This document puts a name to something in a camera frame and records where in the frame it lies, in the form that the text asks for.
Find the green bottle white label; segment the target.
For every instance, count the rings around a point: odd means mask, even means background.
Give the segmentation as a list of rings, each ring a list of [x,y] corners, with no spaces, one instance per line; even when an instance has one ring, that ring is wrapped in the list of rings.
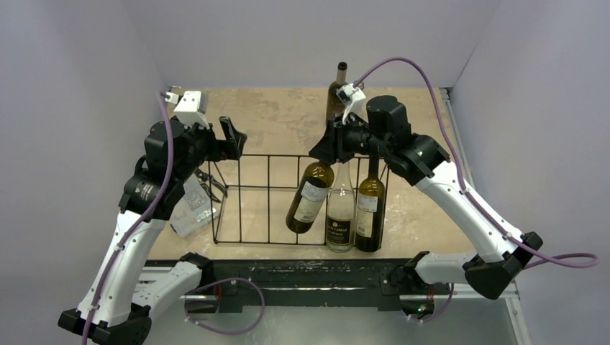
[[[316,161],[306,167],[286,216],[289,230],[296,234],[304,234],[310,230],[333,181],[334,171],[331,165]]]

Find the black wire wine rack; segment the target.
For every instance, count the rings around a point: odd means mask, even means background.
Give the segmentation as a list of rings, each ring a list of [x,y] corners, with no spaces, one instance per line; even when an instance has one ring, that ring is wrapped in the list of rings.
[[[206,171],[226,192],[212,221],[215,244],[323,247],[327,206],[304,234],[288,229],[286,215],[305,168],[306,155],[245,154],[238,161],[210,163]]]

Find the clear bottle black label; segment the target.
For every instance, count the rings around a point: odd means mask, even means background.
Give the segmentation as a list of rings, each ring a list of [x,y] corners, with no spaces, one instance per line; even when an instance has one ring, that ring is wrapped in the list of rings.
[[[351,250],[354,216],[355,195],[350,176],[350,163],[339,163],[327,203],[325,240],[329,250],[336,253]]]

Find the dark green wine bottle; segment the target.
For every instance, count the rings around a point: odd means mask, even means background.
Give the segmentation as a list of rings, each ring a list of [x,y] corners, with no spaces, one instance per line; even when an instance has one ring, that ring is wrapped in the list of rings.
[[[379,177],[379,158],[370,157],[368,175],[358,187],[355,246],[361,252],[381,248],[386,187]]]

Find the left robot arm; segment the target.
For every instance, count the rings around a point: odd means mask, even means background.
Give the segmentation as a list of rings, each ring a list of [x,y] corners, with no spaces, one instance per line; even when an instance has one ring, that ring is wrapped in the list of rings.
[[[85,298],[60,314],[60,328],[96,344],[142,344],[153,321],[181,294],[204,294],[214,287],[210,261],[187,254],[142,295],[136,285],[150,250],[184,196],[185,182],[204,162],[238,160],[247,135],[231,119],[219,120],[223,139],[212,126],[177,118],[154,124],[145,153],[124,184],[119,213],[103,264]]]

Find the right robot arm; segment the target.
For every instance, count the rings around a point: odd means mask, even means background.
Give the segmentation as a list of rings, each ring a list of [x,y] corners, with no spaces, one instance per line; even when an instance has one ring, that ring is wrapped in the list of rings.
[[[366,104],[367,119],[354,113],[327,122],[323,137],[309,156],[326,163],[346,162],[354,155],[381,157],[389,170],[431,198],[462,230],[475,253],[421,252],[404,268],[405,286],[420,293],[434,283],[468,284],[495,300],[513,282],[543,240],[522,233],[503,219],[469,185],[460,186],[458,168],[432,137],[411,130],[407,107],[384,95]]]

